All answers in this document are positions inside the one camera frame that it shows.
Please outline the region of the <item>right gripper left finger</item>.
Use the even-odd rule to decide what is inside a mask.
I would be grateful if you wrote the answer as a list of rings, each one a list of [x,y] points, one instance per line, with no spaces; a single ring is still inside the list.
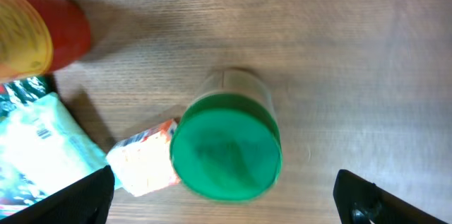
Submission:
[[[114,196],[114,173],[105,166],[1,224],[105,224]]]

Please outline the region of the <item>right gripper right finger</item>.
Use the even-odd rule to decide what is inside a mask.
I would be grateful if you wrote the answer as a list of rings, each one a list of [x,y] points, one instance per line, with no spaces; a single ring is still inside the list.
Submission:
[[[342,224],[446,224],[348,170],[338,171],[333,198]]]

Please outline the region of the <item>red patterned small box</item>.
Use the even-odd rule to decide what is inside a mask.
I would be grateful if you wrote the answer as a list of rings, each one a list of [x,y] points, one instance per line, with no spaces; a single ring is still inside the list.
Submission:
[[[177,122],[169,119],[114,145],[106,159],[122,187],[135,197],[180,183],[170,161]]]

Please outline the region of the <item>white wet wipes pack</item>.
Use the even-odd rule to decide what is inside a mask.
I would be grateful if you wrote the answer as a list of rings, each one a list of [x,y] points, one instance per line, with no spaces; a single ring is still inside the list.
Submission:
[[[12,111],[1,122],[1,145],[6,161],[48,195],[108,165],[56,93]]]

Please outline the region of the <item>green lid jar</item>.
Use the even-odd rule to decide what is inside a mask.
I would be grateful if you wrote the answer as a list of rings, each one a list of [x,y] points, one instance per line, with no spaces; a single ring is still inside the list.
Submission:
[[[250,201],[278,180],[280,130],[266,84],[244,69],[209,75],[170,144],[182,183],[216,201]]]

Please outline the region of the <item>red sriracha sauce bottle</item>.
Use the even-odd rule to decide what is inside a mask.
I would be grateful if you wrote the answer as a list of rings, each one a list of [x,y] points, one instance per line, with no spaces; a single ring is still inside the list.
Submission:
[[[90,51],[91,31],[72,0],[1,0],[1,82],[62,69]]]

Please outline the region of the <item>green 3M gloves package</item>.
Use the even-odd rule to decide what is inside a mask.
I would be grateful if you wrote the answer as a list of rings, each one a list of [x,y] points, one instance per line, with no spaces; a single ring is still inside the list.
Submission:
[[[50,93],[44,76],[1,84],[1,123],[12,111]],[[4,157],[1,144],[1,218],[4,219],[43,200],[47,195]]]

